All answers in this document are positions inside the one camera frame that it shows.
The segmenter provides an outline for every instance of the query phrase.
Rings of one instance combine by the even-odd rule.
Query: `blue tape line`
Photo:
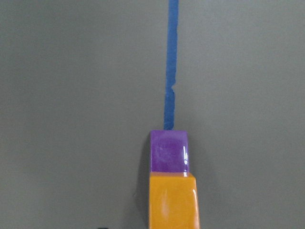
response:
[[[175,115],[175,93],[172,86],[176,83],[177,65],[177,27],[179,0],[169,0],[168,3],[168,31],[167,31],[167,59],[166,86],[164,103],[164,130],[172,130]]]

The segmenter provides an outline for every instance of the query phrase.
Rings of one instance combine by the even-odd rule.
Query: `gray surface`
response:
[[[181,1],[176,129],[203,229],[305,228],[305,3]],[[145,228],[167,2],[0,2],[0,227]]]

